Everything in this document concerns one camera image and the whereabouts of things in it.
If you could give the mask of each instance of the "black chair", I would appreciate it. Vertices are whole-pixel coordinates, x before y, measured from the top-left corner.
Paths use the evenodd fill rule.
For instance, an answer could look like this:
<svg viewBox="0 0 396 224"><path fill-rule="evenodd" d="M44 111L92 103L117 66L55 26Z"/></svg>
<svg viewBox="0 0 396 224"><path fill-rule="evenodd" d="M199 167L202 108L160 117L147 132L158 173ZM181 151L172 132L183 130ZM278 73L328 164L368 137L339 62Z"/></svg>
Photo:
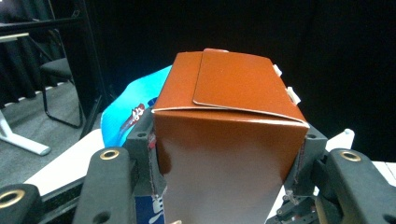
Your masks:
<svg viewBox="0 0 396 224"><path fill-rule="evenodd" d="M80 103L78 102L78 112L79 112L79 123L72 124L62 119L58 119L53 117L48 109L48 102L47 102L47 93L46 93L46 78L47 77L57 77L62 80L66 80L71 82L74 85L72 72L70 70L69 63L66 58L54 60L49 63L44 63L40 66L40 73L41 73L41 87L43 91L43 102L44 102L44 111L46 112L47 116L50 119L56 120L61 122L62 124L68 125L72 128L80 128L83 123L83 113Z"/></svg>

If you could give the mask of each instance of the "brown box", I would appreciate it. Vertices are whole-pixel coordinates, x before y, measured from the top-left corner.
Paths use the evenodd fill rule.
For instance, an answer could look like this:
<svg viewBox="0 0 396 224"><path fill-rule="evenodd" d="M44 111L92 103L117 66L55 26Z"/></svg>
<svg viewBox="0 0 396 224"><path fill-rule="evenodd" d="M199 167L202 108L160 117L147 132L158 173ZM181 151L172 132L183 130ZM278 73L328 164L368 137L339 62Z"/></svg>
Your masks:
<svg viewBox="0 0 396 224"><path fill-rule="evenodd" d="M308 124L267 58L179 53L153 108L167 222L264 223Z"/></svg>

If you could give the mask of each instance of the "box top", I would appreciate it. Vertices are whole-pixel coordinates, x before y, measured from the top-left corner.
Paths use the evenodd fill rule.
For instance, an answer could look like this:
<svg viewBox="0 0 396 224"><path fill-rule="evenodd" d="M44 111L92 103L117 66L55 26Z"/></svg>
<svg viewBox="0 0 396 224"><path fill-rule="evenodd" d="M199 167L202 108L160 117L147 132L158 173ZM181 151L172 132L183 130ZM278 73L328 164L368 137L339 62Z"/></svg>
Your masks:
<svg viewBox="0 0 396 224"><path fill-rule="evenodd" d="M179 53L152 111L170 110L250 112L308 126L271 61L235 52Z"/></svg>

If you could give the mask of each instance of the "white metal base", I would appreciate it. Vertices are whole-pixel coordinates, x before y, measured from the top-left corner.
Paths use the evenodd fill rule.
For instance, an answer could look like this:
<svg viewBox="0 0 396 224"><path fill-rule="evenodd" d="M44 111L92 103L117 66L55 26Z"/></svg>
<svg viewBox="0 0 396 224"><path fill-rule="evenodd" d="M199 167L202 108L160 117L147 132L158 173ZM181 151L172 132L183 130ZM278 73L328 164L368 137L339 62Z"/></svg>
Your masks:
<svg viewBox="0 0 396 224"><path fill-rule="evenodd" d="M0 110L0 139L17 147L21 147L37 155L44 156L50 153L50 147L39 144L28 138L17 135L11 131L9 125Z"/></svg>

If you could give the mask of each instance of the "box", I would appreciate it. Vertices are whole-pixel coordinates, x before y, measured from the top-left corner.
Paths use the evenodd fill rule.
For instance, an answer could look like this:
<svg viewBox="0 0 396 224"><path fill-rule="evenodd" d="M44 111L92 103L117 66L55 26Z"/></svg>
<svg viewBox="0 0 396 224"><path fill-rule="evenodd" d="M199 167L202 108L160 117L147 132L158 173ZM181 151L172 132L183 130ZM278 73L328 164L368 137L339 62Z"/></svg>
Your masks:
<svg viewBox="0 0 396 224"><path fill-rule="evenodd" d="M308 130L267 58L179 53L153 108L166 222L264 223Z"/></svg>

